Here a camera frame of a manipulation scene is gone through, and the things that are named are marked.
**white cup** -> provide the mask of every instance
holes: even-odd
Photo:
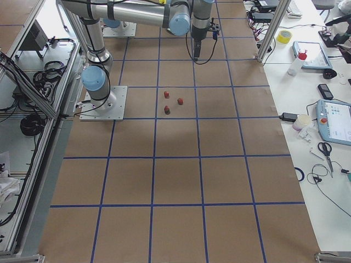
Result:
[[[304,127],[310,125],[312,119],[306,114],[301,114],[297,116],[296,121],[293,123],[292,127],[294,130],[302,130]]]

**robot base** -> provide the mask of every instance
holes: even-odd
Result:
[[[122,121],[124,117],[124,108],[127,98],[127,86],[111,86],[111,93],[116,97],[114,105],[106,111],[89,111],[80,115],[82,121]],[[85,100],[90,100],[90,96],[86,93]],[[88,111],[93,108],[92,104],[83,104],[82,111]]]
[[[104,38],[119,38],[119,37],[135,37],[137,31],[137,24],[129,22],[129,25],[126,29],[123,29],[121,26],[117,31],[112,30],[107,27],[103,30]]]

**power adapter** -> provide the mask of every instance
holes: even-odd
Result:
[[[295,122],[296,119],[297,119],[297,114],[283,112],[283,114],[280,115],[279,118],[280,118],[282,121],[286,121],[286,122]]]

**mobile phone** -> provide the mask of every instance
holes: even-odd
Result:
[[[318,89],[323,99],[332,100],[334,98],[333,94],[331,94],[327,84],[319,84]]]

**electronic device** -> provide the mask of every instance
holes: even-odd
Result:
[[[319,100],[316,115],[319,134],[323,140],[351,145],[351,104]]]
[[[248,13],[248,17],[255,23],[270,23],[273,16],[273,13]]]
[[[279,0],[254,0],[253,3],[260,13],[270,13],[275,11],[279,4]]]
[[[286,10],[287,18],[300,19],[302,17],[302,12],[298,9],[295,0],[291,0],[290,4]]]
[[[48,37],[44,33],[43,29],[40,27],[37,20],[34,21],[31,29],[27,36],[25,37],[20,51],[41,51],[44,49],[45,45],[48,42]]]
[[[333,68],[322,45],[318,42],[294,41],[292,49],[295,57],[298,56],[299,50],[307,51],[307,59],[302,66],[304,69],[324,70],[325,68]]]
[[[297,119],[297,116],[298,115],[294,113],[283,112],[283,114],[280,115],[279,118],[285,122],[295,122]]]
[[[319,84],[318,89],[319,89],[319,92],[322,95],[323,99],[332,100],[334,98],[334,96],[333,96],[333,94],[331,94],[327,84]]]

